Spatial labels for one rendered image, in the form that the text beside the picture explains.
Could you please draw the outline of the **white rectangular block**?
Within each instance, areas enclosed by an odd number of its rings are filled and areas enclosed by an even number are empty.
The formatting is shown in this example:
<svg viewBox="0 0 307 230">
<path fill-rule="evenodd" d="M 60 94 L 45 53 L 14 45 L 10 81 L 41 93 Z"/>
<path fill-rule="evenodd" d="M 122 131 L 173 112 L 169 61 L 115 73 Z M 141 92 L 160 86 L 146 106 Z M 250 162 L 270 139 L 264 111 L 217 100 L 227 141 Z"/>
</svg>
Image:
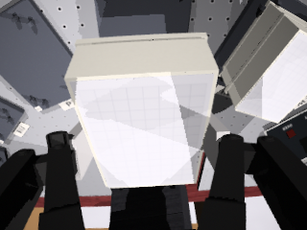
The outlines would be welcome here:
<svg viewBox="0 0 307 230">
<path fill-rule="evenodd" d="M 282 12 L 224 92 L 236 111 L 279 123 L 307 96 L 307 26 Z"/>
<path fill-rule="evenodd" d="M 207 34 L 75 46 L 64 80 L 106 187 L 197 183 L 219 74 Z"/>
<path fill-rule="evenodd" d="M 229 85 L 282 12 L 285 12 L 307 26 L 306 21 L 274 4 L 270 0 L 268 0 L 265 7 L 264 11 L 259 12 L 237 47 L 225 62 L 222 73 L 219 72 L 218 76 L 223 78 L 225 87 Z"/>
</svg>

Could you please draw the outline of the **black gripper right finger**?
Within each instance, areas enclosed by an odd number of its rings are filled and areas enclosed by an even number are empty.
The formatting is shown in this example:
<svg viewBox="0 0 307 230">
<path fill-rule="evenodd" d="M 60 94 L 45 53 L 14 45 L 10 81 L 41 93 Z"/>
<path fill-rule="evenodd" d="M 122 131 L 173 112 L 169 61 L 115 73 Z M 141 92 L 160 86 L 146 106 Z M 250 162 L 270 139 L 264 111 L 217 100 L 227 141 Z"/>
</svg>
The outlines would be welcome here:
<svg viewBox="0 0 307 230">
<path fill-rule="evenodd" d="M 281 230 L 307 230 L 307 166 L 278 138 L 246 143 L 211 112 L 203 151 L 214 174 L 197 230 L 247 230 L 245 174 L 253 174 Z"/>
</svg>

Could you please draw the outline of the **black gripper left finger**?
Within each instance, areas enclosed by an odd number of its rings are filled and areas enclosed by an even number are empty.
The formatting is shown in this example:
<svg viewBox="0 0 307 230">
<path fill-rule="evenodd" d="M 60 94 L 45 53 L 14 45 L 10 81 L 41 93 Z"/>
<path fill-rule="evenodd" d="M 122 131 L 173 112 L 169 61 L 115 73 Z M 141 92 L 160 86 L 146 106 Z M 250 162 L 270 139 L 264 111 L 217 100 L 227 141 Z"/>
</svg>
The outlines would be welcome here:
<svg viewBox="0 0 307 230">
<path fill-rule="evenodd" d="M 83 179 L 93 153 L 81 122 L 45 137 L 48 153 L 20 149 L 0 167 L 0 230 L 24 229 L 43 186 L 38 230 L 84 230 L 76 180 Z"/>
</svg>

